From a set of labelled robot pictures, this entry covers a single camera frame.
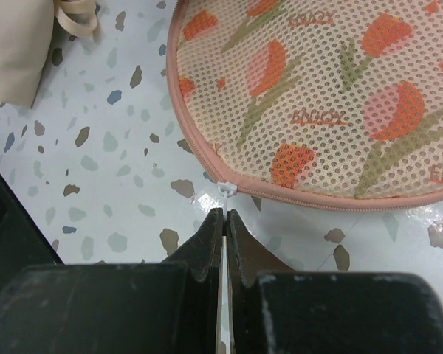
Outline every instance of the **round zipper pouch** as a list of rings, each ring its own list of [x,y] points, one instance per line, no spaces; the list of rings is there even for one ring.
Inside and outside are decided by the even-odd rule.
[[[443,1],[178,1],[168,84],[193,152],[241,192],[443,199]]]

